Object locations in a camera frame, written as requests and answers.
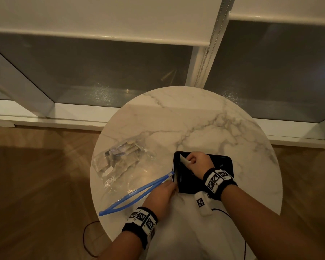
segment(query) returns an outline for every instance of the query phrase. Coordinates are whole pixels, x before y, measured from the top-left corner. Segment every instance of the black wristband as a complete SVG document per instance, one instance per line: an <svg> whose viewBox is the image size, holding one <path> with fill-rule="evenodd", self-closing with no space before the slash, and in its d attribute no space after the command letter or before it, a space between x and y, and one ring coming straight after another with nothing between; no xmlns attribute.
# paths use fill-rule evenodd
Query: black wristband
<svg viewBox="0 0 325 260"><path fill-rule="evenodd" d="M139 237L143 249L154 236L154 227L158 222L158 218L152 210L146 207L137 208L127 219L122 232L129 231Z"/></svg>
<svg viewBox="0 0 325 260"><path fill-rule="evenodd" d="M234 179L224 170L209 169L203 176L203 183L207 186L208 196L221 201L223 190L230 184L236 185Z"/></svg>

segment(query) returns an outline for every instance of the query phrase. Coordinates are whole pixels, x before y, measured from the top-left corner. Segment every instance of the hand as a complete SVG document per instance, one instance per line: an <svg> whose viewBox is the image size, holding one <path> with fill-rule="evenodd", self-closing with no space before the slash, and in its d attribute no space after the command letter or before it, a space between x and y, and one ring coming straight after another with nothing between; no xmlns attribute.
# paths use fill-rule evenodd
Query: hand
<svg viewBox="0 0 325 260"><path fill-rule="evenodd" d="M160 221L167 216L169 212L170 199L176 189L177 184L168 179L152 190L142 206L151 209Z"/></svg>
<svg viewBox="0 0 325 260"><path fill-rule="evenodd" d="M209 169L214 168L213 162L209 155L200 151L190 153L186 159L191 161L190 164L187 165L187 168L190 169L196 177L202 180L204 174Z"/></svg>

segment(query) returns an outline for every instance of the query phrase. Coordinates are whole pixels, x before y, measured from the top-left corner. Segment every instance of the black tray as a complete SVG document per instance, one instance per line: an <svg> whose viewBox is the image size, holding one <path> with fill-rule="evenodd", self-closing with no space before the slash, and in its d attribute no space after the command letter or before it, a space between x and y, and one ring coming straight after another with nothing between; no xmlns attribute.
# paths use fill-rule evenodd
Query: black tray
<svg viewBox="0 0 325 260"><path fill-rule="evenodd" d="M200 191L207 192L208 188L203 181L197 178L191 170L189 170L183 163L181 163L180 154L187 157L190 152L177 151L173 155L173 181L178 184L178 190L181 193L195 194ZM232 167L232 160L228 156L208 154L215 168L225 170L228 174L234 177L234 169Z"/></svg>

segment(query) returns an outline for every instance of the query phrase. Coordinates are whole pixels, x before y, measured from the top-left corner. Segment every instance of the person's left hand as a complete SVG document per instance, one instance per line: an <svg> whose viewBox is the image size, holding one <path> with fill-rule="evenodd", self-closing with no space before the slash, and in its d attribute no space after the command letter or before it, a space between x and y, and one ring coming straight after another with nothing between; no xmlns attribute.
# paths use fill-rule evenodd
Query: person's left hand
<svg viewBox="0 0 325 260"><path fill-rule="evenodd" d="M152 190L142 206L151 209L158 220L161 221L169 212L170 199L176 189L177 184L171 180L167 180Z"/></svg>

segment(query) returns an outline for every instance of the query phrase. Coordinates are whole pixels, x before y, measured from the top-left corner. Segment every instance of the person's left arm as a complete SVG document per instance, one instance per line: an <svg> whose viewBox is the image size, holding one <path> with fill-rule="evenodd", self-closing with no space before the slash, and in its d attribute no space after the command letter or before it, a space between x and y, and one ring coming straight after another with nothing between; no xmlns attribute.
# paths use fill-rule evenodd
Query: person's left arm
<svg viewBox="0 0 325 260"><path fill-rule="evenodd" d="M156 187L143 203L143 207L151 210L158 221L163 220L169 211L171 196L177 185L170 180ZM142 241L135 233L121 232L119 236L105 249L99 260L137 260L142 252Z"/></svg>

